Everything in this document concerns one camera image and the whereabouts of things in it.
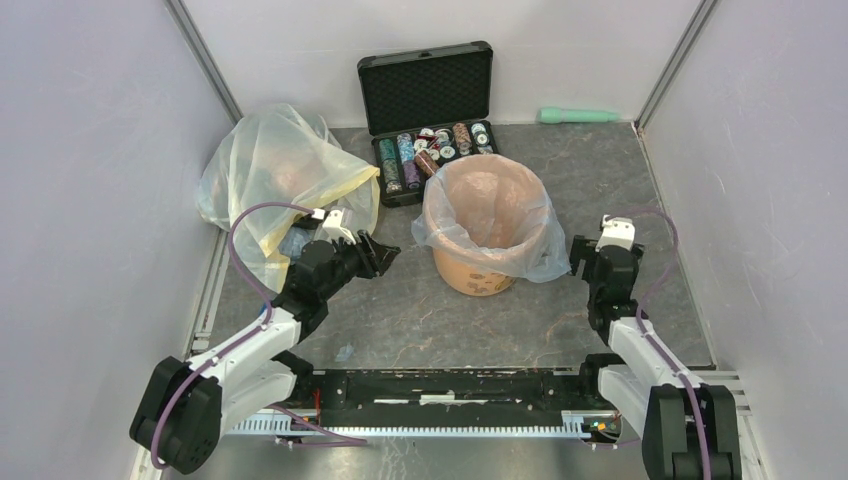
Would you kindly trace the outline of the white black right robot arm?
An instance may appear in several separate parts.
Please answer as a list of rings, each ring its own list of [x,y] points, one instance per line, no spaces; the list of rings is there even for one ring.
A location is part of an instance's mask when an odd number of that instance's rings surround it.
[[[589,286],[588,321],[610,349],[586,359],[577,382],[591,408],[611,402],[638,434],[651,479],[740,479],[737,405],[731,390],[710,384],[661,341],[632,291],[644,249],[577,235],[569,256]]]

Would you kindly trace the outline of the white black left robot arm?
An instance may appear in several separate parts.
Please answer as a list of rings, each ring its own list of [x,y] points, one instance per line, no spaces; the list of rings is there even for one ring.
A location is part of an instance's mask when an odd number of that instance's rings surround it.
[[[129,437],[159,468],[196,471],[222,436],[258,411],[284,401],[306,405],[313,379],[280,355],[328,315],[328,301],[355,278],[380,277],[401,250],[360,231],[352,243],[315,240],[290,266],[281,292],[234,336],[188,360],[169,356],[154,368]]]

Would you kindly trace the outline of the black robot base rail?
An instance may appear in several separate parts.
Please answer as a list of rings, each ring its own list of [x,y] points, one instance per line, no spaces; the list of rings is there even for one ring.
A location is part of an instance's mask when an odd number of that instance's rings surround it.
[[[571,369],[327,369],[283,400],[324,427],[553,427],[564,412],[613,411]]]

